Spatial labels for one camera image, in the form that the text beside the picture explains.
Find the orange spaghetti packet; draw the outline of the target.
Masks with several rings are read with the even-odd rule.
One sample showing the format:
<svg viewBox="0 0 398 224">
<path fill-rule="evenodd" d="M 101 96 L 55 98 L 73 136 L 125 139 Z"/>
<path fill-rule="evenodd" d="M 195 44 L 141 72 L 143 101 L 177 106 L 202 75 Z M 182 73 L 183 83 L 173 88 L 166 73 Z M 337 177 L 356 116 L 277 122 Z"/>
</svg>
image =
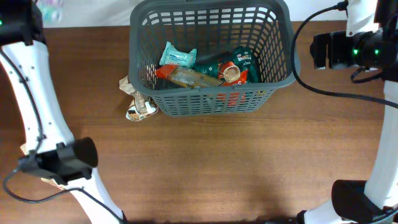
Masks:
<svg viewBox="0 0 398 224">
<path fill-rule="evenodd" d="M 169 80 L 185 88 L 222 86 L 224 81 L 178 65 L 163 65 L 155 71 L 158 78 Z"/>
</svg>

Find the brown white snack wrapper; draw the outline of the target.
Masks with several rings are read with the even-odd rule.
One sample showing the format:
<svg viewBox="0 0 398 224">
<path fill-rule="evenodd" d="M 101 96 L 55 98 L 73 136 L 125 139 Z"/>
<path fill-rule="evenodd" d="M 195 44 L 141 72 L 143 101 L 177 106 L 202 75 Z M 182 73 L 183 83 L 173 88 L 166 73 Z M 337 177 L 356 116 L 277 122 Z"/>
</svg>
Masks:
<svg viewBox="0 0 398 224">
<path fill-rule="evenodd" d="M 119 89 L 133 97 L 131 104 L 126 112 L 126 118 L 130 121 L 142 121 L 152 115 L 155 115 L 159 108 L 153 99 L 137 91 L 125 76 L 119 81 Z"/>
</svg>

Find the beige paper bag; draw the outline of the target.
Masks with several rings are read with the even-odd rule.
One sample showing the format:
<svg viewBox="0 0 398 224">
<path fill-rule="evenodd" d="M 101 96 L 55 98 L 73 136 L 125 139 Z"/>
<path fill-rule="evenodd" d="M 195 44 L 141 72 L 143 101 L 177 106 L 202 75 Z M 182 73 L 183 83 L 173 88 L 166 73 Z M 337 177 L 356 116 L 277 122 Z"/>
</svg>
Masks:
<svg viewBox="0 0 398 224">
<path fill-rule="evenodd" d="M 24 153 L 24 155 L 28 155 L 29 154 L 29 150 L 26 148 L 26 143 L 24 143 L 23 145 L 20 146 L 21 151 Z M 42 182 L 48 183 L 60 190 L 65 190 L 65 186 L 64 185 L 58 185 L 53 179 L 46 179 L 46 178 L 41 178 Z"/>
</svg>

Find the grey plastic basket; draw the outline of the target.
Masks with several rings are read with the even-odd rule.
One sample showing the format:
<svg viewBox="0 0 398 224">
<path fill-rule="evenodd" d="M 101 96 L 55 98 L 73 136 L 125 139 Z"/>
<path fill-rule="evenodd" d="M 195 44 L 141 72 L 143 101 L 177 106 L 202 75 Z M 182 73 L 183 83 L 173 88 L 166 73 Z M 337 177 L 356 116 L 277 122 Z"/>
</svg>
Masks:
<svg viewBox="0 0 398 224">
<path fill-rule="evenodd" d="M 130 16 L 129 80 L 170 116 L 252 112 L 295 81 L 300 62 L 290 50 L 293 36 L 282 0 L 143 1 Z M 196 49 L 205 63 L 247 47 L 257 77 L 237 86 L 179 87 L 155 74 L 167 43 L 181 52 Z"/>
</svg>

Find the white tissue multipack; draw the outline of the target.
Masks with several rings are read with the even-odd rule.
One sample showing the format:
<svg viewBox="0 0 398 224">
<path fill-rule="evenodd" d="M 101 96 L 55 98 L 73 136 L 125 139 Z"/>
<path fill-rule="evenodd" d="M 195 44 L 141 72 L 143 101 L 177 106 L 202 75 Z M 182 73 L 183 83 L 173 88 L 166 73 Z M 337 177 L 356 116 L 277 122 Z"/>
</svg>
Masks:
<svg viewBox="0 0 398 224">
<path fill-rule="evenodd" d="M 35 0 L 42 13 L 44 22 L 58 22 L 62 20 L 63 0 Z"/>
</svg>

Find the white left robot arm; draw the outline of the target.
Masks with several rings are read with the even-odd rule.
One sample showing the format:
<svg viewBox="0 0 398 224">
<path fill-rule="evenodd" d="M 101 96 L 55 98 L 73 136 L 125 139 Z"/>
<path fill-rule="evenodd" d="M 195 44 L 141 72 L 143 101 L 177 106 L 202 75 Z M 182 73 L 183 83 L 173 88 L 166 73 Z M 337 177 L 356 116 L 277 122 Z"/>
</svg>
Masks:
<svg viewBox="0 0 398 224">
<path fill-rule="evenodd" d="M 17 100 L 27 150 L 4 178 L 4 191 L 31 204 L 71 193 L 92 223 L 126 223 L 100 179 L 93 140 L 75 139 L 63 117 L 50 74 L 42 13 L 33 1 L 1 1 L 1 69 Z M 42 199 L 23 198 L 7 185 L 18 172 L 52 180 L 63 189 Z"/>
</svg>

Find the small white green packet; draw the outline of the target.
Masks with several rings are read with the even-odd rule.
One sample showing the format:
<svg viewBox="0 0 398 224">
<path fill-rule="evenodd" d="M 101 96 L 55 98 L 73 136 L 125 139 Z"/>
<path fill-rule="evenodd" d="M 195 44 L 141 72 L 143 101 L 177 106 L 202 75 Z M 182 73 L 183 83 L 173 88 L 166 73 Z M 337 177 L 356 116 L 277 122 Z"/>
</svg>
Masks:
<svg viewBox="0 0 398 224">
<path fill-rule="evenodd" d="M 192 68 L 197 57 L 197 49 L 189 53 L 178 51 L 170 42 L 167 42 L 162 52 L 159 65 L 178 65 L 185 68 Z"/>
</svg>

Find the green Nescafe coffee bag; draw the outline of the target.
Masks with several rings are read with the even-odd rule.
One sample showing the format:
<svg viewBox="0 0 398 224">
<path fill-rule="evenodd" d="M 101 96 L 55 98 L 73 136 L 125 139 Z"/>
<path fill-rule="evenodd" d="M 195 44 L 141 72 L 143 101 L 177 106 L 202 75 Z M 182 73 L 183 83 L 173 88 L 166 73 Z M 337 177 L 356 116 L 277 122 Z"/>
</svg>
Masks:
<svg viewBox="0 0 398 224">
<path fill-rule="evenodd" d="M 249 47 L 240 46 L 233 51 L 199 60 L 192 69 L 221 80 L 223 86 L 260 82 L 257 57 Z"/>
</svg>

